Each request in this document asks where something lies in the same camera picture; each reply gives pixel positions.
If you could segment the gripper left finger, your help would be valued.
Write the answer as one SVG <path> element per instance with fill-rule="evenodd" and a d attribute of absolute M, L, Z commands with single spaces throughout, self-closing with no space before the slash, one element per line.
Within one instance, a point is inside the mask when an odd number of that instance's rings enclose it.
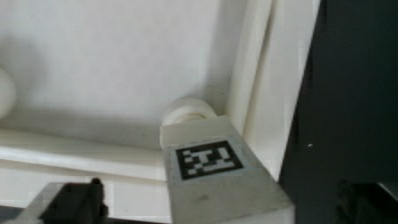
<path fill-rule="evenodd" d="M 98 178 L 89 182 L 52 182 L 14 224 L 103 224 L 109 216 L 105 186 Z"/>

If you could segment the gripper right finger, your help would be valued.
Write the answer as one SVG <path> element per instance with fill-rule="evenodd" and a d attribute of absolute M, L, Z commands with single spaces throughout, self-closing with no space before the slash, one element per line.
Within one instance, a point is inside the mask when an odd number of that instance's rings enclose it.
<path fill-rule="evenodd" d="M 398 183 L 340 183 L 334 224 L 398 224 Z"/>

